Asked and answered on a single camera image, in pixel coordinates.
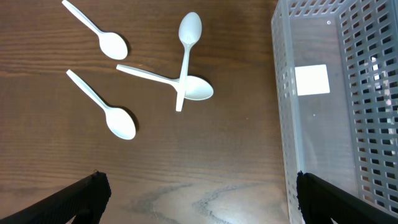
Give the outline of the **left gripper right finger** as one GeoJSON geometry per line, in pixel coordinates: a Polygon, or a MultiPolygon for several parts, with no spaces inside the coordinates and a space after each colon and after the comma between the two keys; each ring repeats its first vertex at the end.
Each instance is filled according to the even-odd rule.
{"type": "Polygon", "coordinates": [[[397,218],[311,173],[297,174],[298,209],[306,224],[397,224],[397,218]]]}

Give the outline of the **white spoon crossing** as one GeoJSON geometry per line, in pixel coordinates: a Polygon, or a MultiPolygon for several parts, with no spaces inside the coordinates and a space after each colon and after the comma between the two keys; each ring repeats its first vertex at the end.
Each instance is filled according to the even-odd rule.
{"type": "Polygon", "coordinates": [[[177,88],[177,100],[175,110],[182,111],[185,98],[185,80],[188,73],[188,64],[191,48],[199,41],[202,33],[202,23],[199,15],[189,12],[181,21],[178,37],[184,47],[183,62],[177,88]]]}

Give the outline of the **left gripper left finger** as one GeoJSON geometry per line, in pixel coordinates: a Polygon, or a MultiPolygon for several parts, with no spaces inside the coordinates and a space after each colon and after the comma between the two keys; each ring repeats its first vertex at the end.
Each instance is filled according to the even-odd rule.
{"type": "Polygon", "coordinates": [[[108,178],[95,172],[55,194],[2,218],[1,223],[99,223],[111,196],[108,178]]]}

